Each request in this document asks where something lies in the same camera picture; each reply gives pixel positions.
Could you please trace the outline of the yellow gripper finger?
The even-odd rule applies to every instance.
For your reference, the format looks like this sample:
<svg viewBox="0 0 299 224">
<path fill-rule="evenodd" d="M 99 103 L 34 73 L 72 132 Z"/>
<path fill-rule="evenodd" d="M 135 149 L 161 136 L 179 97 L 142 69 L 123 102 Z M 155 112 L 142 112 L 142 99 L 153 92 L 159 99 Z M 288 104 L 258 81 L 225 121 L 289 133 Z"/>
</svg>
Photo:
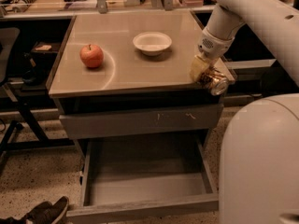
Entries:
<svg viewBox="0 0 299 224">
<path fill-rule="evenodd" d="M 210 60 L 202 57 L 201 55 L 195 55 L 190 70 L 190 77 L 193 82 L 198 82 L 201 75 L 205 73 L 210 65 Z"/>
</svg>

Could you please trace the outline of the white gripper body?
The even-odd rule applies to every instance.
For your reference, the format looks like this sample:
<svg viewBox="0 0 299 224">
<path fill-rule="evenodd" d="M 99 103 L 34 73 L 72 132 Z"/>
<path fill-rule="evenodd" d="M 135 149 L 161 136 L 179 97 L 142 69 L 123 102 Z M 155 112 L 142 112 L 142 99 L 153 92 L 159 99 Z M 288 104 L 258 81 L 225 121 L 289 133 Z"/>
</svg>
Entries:
<svg viewBox="0 0 299 224">
<path fill-rule="evenodd" d="M 233 39 L 220 39 L 212 35 L 205 28 L 199 38 L 198 48 L 208 59 L 215 60 L 220 58 L 232 45 Z"/>
</svg>

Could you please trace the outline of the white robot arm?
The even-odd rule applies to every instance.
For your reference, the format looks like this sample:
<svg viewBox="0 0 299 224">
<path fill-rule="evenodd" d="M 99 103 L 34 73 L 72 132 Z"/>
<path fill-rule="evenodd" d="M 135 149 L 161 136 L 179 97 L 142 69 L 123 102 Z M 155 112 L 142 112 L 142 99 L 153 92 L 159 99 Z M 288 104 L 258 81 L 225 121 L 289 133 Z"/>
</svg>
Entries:
<svg viewBox="0 0 299 224">
<path fill-rule="evenodd" d="M 278 0 L 217 0 L 198 42 L 191 78 L 202 82 L 246 24 L 299 84 L 299 15 Z M 298 224 L 299 94 L 240 109 L 223 136 L 220 224 Z"/>
</svg>

